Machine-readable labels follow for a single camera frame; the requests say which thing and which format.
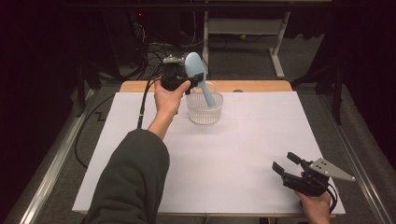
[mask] human hand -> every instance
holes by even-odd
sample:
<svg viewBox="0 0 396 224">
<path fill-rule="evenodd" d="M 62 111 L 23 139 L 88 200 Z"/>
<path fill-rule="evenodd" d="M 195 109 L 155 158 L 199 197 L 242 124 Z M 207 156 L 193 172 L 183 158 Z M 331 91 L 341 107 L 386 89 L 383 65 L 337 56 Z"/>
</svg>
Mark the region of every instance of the human hand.
<svg viewBox="0 0 396 224">
<path fill-rule="evenodd" d="M 157 114 L 154 121 L 148 127 L 149 131 L 156 133 L 161 139 L 165 137 L 166 131 L 180 107 L 180 100 L 183 97 L 183 93 L 189 88 L 190 84 L 191 82 L 187 80 L 176 90 L 168 91 L 161 85 L 161 80 L 154 82 L 154 98 Z"/>
<path fill-rule="evenodd" d="M 300 197 L 303 209 L 309 224 L 329 224 L 330 223 L 330 202 L 331 198 L 327 192 L 318 197 L 306 196 L 298 191 L 294 193 Z"/>
</svg>

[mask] metal frame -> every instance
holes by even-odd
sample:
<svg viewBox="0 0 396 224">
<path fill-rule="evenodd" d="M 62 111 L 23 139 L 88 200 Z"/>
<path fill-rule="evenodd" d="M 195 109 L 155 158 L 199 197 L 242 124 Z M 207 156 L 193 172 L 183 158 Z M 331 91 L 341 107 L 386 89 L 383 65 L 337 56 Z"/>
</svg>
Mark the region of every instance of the metal frame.
<svg viewBox="0 0 396 224">
<path fill-rule="evenodd" d="M 323 107 L 325 108 L 329 119 L 332 121 L 332 125 L 334 129 L 337 131 L 338 136 L 340 137 L 343 145 L 344 151 L 346 153 L 346 159 L 351 165 L 353 173 L 358 180 L 359 185 L 361 186 L 361 191 L 366 197 L 368 204 L 373 210 L 373 214 L 375 215 L 376 220 L 380 224 L 386 223 L 393 223 L 392 219 L 389 216 L 389 212 L 387 211 L 384 204 L 382 204 L 381 199 L 377 193 L 375 185 L 371 181 L 370 177 L 367 175 L 366 171 L 364 170 L 363 165 L 358 159 L 356 154 L 356 149 L 350 144 L 349 140 L 347 139 L 347 135 L 344 132 L 342 126 L 338 125 L 336 120 L 332 116 L 332 107 L 330 106 L 329 100 L 326 98 L 326 95 L 319 95 L 319 100 L 322 103 Z"/>
<path fill-rule="evenodd" d="M 246 34 L 246 35 L 277 35 L 276 45 L 270 48 L 269 52 L 279 79 L 284 79 L 282 66 L 280 65 L 277 53 L 282 43 L 283 35 L 288 24 L 290 12 L 285 12 L 283 20 L 240 20 L 240 19 L 209 19 L 209 13 L 205 12 L 204 26 L 204 48 L 203 58 L 205 60 L 206 70 L 209 66 L 209 34 Z"/>
<path fill-rule="evenodd" d="M 33 197 L 25 214 L 23 215 L 20 222 L 21 224 L 35 223 L 41 209 L 44 207 L 45 202 L 47 201 L 53 187 L 55 186 L 56 180 L 58 179 L 58 176 L 64 166 L 67 155 L 69 154 L 75 142 L 77 133 L 87 116 L 87 111 L 92 107 L 94 97 L 96 97 L 96 94 L 94 94 L 94 91 L 90 90 L 86 97 L 86 100 L 88 102 L 87 110 L 84 110 L 81 113 L 80 117 L 75 118 L 73 123 L 70 125 L 71 128 L 68 131 L 65 140 L 62 142 L 62 145 L 59 147 L 55 158 L 53 159 L 46 175 L 44 176 L 40 186 L 35 193 L 35 196 Z"/>
</svg>

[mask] jacket sleeve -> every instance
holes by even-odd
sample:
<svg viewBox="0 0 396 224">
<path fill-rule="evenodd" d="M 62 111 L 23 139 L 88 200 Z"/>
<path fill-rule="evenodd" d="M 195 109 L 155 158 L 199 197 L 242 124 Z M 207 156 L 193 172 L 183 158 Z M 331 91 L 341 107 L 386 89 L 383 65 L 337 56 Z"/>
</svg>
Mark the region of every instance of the jacket sleeve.
<svg viewBox="0 0 396 224">
<path fill-rule="evenodd" d="M 154 224 L 168 168 L 161 138 L 141 129 L 128 133 L 99 178 L 86 223 Z"/>
</svg>

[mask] person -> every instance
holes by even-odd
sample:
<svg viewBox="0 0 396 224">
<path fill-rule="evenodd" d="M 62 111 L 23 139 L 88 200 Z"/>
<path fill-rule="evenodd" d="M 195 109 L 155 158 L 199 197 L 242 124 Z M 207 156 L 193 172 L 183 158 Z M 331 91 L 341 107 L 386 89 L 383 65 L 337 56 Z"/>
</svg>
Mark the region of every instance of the person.
<svg viewBox="0 0 396 224">
<path fill-rule="evenodd" d="M 156 223 L 169 168 L 163 139 L 190 84 L 186 81 L 175 91 L 167 91 L 160 80 L 154 83 L 156 116 L 147 130 L 127 133 L 111 155 L 98 180 L 85 223 Z M 329 223 L 325 222 L 330 203 L 326 195 L 314 199 L 296 194 L 302 199 L 310 223 Z"/>
</svg>

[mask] white paper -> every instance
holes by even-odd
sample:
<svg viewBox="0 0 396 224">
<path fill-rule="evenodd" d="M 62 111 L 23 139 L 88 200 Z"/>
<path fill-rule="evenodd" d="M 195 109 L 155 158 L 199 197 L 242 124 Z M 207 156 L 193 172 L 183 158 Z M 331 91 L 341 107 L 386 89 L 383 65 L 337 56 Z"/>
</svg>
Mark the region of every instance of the white paper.
<svg viewBox="0 0 396 224">
<path fill-rule="evenodd" d="M 143 93 L 119 92 L 84 177 L 73 210 L 88 211 L 94 188 L 123 137 L 136 128 Z M 226 92 L 220 120 L 197 125 L 183 97 L 164 142 L 170 154 L 160 213 L 301 214 L 299 199 L 282 185 L 273 161 L 287 173 L 302 168 L 288 152 L 307 161 L 321 158 L 296 92 Z M 149 93 L 143 128 L 155 116 Z M 344 214 L 338 202 L 334 214 Z"/>
</svg>

